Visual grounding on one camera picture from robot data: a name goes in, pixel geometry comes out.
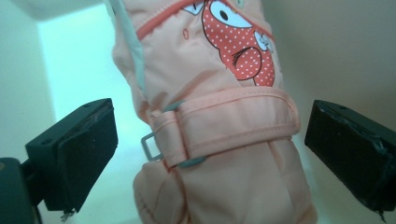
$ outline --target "white surface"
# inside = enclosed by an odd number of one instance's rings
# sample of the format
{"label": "white surface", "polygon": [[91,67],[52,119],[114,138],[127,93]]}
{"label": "white surface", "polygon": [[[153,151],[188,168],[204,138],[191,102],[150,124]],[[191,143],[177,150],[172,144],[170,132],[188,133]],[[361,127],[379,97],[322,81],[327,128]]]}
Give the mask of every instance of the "white surface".
{"label": "white surface", "polygon": [[[381,223],[304,146],[315,99],[361,112],[396,130],[396,2],[263,1],[274,27],[286,87],[300,108],[300,149],[319,224]],[[35,21],[0,1],[0,157],[26,160],[24,144],[76,107],[111,97],[119,148],[80,213],[67,223],[140,223],[132,181],[146,160],[149,128],[132,107],[129,87],[111,59],[114,31],[105,6]],[[61,223],[47,212],[46,224]],[[386,213],[396,223],[396,213]]]}

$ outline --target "cartoon character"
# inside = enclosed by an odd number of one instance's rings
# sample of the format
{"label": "cartoon character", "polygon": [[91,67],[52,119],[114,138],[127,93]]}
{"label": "cartoon character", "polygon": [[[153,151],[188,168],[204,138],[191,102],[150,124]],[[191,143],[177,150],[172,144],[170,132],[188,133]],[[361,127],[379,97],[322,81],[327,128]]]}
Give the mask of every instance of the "cartoon character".
{"label": "cartoon character", "polygon": [[202,8],[205,36],[219,50],[221,60],[236,79],[253,78],[257,86],[273,86],[275,67],[268,37],[255,31],[248,21],[218,0],[184,9],[197,15]]}

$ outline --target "light blue trim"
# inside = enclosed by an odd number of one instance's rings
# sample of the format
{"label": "light blue trim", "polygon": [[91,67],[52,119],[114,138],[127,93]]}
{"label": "light blue trim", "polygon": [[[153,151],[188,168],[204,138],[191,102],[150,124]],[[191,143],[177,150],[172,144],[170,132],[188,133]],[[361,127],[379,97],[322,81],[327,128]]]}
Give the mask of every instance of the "light blue trim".
{"label": "light blue trim", "polygon": [[125,6],[121,0],[110,0],[111,6],[114,8],[116,15],[120,19],[120,25],[134,61],[134,71],[136,73],[137,86],[146,96],[146,81],[145,81],[145,58],[143,46],[137,37],[136,30],[131,23],[131,19],[126,12]]}

